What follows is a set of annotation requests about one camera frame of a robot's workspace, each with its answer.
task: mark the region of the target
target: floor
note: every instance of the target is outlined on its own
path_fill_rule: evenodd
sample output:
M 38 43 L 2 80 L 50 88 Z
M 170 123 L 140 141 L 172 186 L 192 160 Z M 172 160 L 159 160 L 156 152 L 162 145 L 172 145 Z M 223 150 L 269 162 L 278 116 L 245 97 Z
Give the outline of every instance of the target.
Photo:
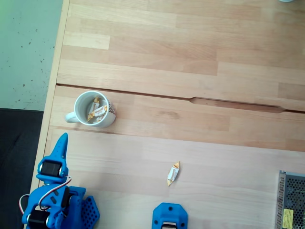
M 42 116 L 41 111 L 0 109 L 0 196 L 6 197 L 0 201 L 2 229 L 23 228 L 18 201 L 30 192 Z
M 0 108 L 43 111 L 62 0 L 0 5 Z

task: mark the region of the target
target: black fabric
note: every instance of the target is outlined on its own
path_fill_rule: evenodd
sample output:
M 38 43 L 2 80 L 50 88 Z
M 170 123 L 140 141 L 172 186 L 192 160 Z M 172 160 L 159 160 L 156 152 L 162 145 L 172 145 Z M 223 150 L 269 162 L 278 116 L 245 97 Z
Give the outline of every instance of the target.
M 23 228 L 18 201 L 30 192 L 42 116 L 0 109 L 0 229 Z

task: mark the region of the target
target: white wire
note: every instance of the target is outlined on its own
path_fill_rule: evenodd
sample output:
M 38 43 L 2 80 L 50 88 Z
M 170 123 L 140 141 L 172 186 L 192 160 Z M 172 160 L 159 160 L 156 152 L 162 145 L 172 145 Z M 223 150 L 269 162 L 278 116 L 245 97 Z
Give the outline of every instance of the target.
M 67 180 L 65 183 L 62 183 L 61 185 L 58 185 L 58 186 L 52 188 L 50 191 L 48 191 L 46 194 L 44 194 L 44 195 L 40 198 L 40 200 L 39 200 L 39 202 L 38 202 L 38 206 L 41 205 L 41 202 L 43 201 L 43 199 L 45 199 L 46 196 L 49 195 L 51 192 L 53 192 L 53 191 L 55 191 L 55 190 L 57 190 L 57 189 L 59 189 L 59 188 L 65 186 L 65 185 L 67 185 L 68 183 L 70 183 L 71 180 L 72 180 L 72 178 L 71 178 L 71 176 L 67 176 L 67 177 L 69 178 L 69 180 Z M 28 197 L 28 196 L 30 196 L 30 195 L 29 195 L 29 194 L 25 194 L 25 195 L 21 196 L 20 199 L 19 199 L 19 209 L 20 209 L 20 211 L 21 211 L 22 214 L 24 214 L 24 211 L 23 211 L 23 209 L 22 209 L 21 200 L 22 200 L 22 198 Z
M 53 191 L 55 191 L 55 190 L 57 190 L 57 189 L 59 189 L 59 188 L 61 188 L 61 187 L 63 187 L 63 186 L 65 186 L 65 185 L 67 185 L 68 183 L 70 183 L 71 182 L 71 180 L 72 180 L 72 178 L 71 178 L 71 176 L 66 176 L 66 177 L 68 177 L 69 178 L 69 180 L 67 180 L 65 183 L 62 183 L 61 185 L 58 185 L 58 186 L 56 186 L 56 187 L 54 187 L 54 188 L 52 188 L 51 190 L 49 190 L 46 194 L 44 194 L 41 198 L 40 198 L 40 200 L 39 200 L 39 202 L 38 202 L 38 206 L 40 206 L 41 207 L 41 202 L 43 201 L 43 199 L 45 199 L 46 198 L 46 196 L 47 195 L 49 195 L 51 192 L 53 192 Z M 44 208 L 44 207 L 41 207 L 41 209 L 42 210 L 46 210 L 46 209 L 48 209 L 49 207 L 46 207 L 46 208 Z
M 22 209 L 21 200 L 22 200 L 22 198 L 28 197 L 28 196 L 30 196 L 30 195 L 29 195 L 29 194 L 25 194 L 25 195 L 23 195 L 22 197 L 20 197 L 20 199 L 19 199 L 19 209 L 20 209 L 20 211 L 21 211 L 22 214 L 24 214 L 24 211 L 23 211 L 23 209 Z

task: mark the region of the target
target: perforated metal casing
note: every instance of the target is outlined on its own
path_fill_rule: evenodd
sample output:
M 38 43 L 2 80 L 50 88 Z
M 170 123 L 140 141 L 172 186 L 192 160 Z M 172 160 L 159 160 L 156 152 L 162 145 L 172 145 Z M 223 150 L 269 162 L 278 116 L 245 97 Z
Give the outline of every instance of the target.
M 305 175 L 280 171 L 275 229 L 283 229 L 284 209 L 293 210 L 292 229 L 305 229 Z

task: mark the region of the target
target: blue 3d-printed part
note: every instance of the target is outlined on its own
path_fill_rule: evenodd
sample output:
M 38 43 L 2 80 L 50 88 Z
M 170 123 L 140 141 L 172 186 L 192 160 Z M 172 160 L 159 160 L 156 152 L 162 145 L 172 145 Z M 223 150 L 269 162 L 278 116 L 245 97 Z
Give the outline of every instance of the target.
M 161 229 L 168 223 L 169 227 L 187 229 L 187 213 L 180 204 L 162 203 L 155 208 L 152 215 L 152 229 Z

